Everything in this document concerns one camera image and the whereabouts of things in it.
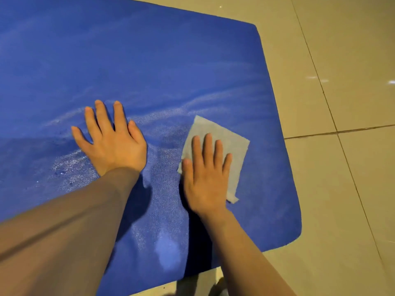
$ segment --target textured blue leather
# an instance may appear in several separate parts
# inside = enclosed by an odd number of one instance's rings
[[[240,201],[227,205],[256,245],[273,249],[301,233],[255,26],[131,0],[1,0],[0,221],[97,178],[70,131],[78,126],[90,140],[83,109],[96,99],[111,117],[121,101],[148,142],[98,295],[218,265],[179,194],[177,167],[197,114],[251,141]]]

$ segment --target grout line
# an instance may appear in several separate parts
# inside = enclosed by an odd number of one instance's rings
[[[349,172],[350,172],[350,175],[351,175],[352,182],[354,183],[355,190],[357,191],[357,195],[358,195],[358,198],[359,198],[359,202],[361,203],[361,206],[362,206],[362,209],[363,209],[363,213],[364,213],[364,215],[365,215],[366,221],[368,222],[368,226],[369,226],[369,229],[370,229],[371,234],[372,234],[372,238],[373,238],[373,241],[374,241],[374,245],[376,246],[376,249],[377,249],[378,257],[380,258],[380,261],[381,261],[381,263],[382,263],[382,265],[383,265],[383,268],[384,268],[384,261],[383,261],[383,259],[382,259],[382,257],[381,257],[380,251],[378,250],[378,246],[377,246],[377,243],[376,243],[376,239],[374,238],[374,234],[373,234],[372,227],[371,227],[371,225],[370,225],[370,223],[369,223],[368,216],[366,215],[365,208],[363,207],[362,199],[361,199],[361,196],[359,195],[359,191],[358,191],[358,188],[357,188],[357,184],[355,183],[354,177],[353,177],[352,172],[351,172],[350,165],[348,164],[348,160],[347,160],[346,153],[345,153],[345,151],[344,151],[342,142],[341,142],[340,137],[339,137],[338,134],[337,134],[337,137],[338,137],[338,139],[339,139],[339,143],[340,143],[340,146],[341,146],[341,148],[342,148],[344,158],[346,159],[346,163],[347,163],[347,166],[348,166],[348,170],[349,170]]]
[[[310,52],[309,45],[307,44],[306,36],[304,35],[303,29],[302,29],[302,24],[300,23],[299,16],[298,16],[298,14],[297,14],[297,12],[296,12],[294,1],[291,0],[291,3],[292,3],[292,6],[293,6],[293,8],[294,8],[294,12],[295,12],[297,21],[298,21],[298,23],[299,23],[300,30],[302,31],[302,35],[303,35],[303,38],[304,38],[304,42],[305,42],[305,44],[306,44],[307,50],[309,51],[309,55],[310,55],[311,62],[313,63],[314,70],[316,71],[317,79],[319,80],[319,85],[321,86],[321,90],[322,90],[323,97],[325,98],[325,102],[326,102],[326,105],[328,106],[328,110],[329,110],[329,113],[330,113],[330,115],[331,115],[333,125],[335,126],[335,130],[336,130],[336,132],[337,132],[337,127],[336,127],[336,124],[335,124],[335,120],[333,119],[333,115],[332,115],[331,108],[329,107],[328,99],[326,98],[325,92],[324,92],[323,87],[322,87],[321,80],[320,80],[319,75],[318,75],[318,72],[317,72],[316,65],[314,64],[314,60],[313,60],[313,57],[312,57],[311,52]]]
[[[393,126],[395,126],[395,124],[393,124],[393,125],[379,125],[378,127],[370,127],[370,128],[362,128],[362,129],[343,130],[343,131],[336,131],[336,132],[328,132],[328,133],[319,133],[319,134],[310,134],[310,135],[303,135],[303,136],[287,137],[287,138],[284,138],[284,140],[294,139],[294,138],[306,138],[306,137],[313,137],[313,136],[322,136],[322,135],[334,135],[334,134],[342,134],[342,133],[350,133],[350,132],[359,132],[359,131],[387,128],[387,127],[393,127]]]

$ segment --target forearm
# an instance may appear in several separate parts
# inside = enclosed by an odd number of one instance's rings
[[[202,220],[219,254],[229,295],[295,295],[230,211]]]
[[[89,294],[96,289],[138,176],[128,168],[113,169],[84,188],[1,224],[4,294],[34,290],[61,295],[71,288]]]

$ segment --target blue surface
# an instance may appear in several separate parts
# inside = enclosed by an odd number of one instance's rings
[[[0,220],[97,178],[70,131],[87,133],[83,108],[96,99],[111,117],[121,101],[149,145],[98,295],[180,279],[188,251],[189,260],[209,256],[203,245],[194,249],[204,233],[196,225],[191,236],[177,173],[197,114],[251,141],[240,201],[228,207],[256,245],[265,251],[299,236],[299,202],[255,26],[131,0],[1,0]],[[188,274],[210,265],[192,264]]]

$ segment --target person's left hand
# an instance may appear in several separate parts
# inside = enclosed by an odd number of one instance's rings
[[[85,140],[77,127],[72,127],[77,145],[91,160],[100,176],[117,167],[129,167],[141,172],[146,164],[147,144],[134,121],[126,124],[122,104],[114,103],[113,129],[102,101],[95,101],[95,113],[85,108],[85,120],[93,144]]]

